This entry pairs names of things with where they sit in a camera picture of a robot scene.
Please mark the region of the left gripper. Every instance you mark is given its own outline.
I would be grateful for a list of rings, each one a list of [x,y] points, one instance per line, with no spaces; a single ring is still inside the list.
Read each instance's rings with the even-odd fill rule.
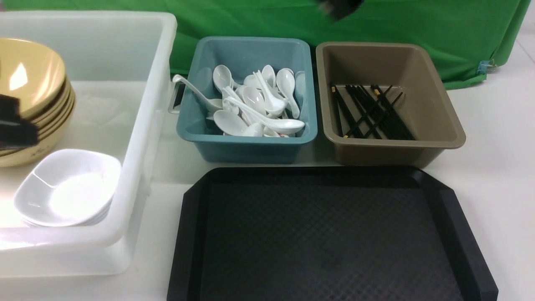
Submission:
[[[0,96],[0,149],[27,148],[38,145],[38,127],[21,117],[20,100]]]

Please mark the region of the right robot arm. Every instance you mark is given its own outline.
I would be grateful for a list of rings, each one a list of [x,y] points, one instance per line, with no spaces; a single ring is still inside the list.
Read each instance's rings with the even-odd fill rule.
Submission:
[[[357,11],[364,0],[318,0],[318,6],[335,21],[340,21]]]

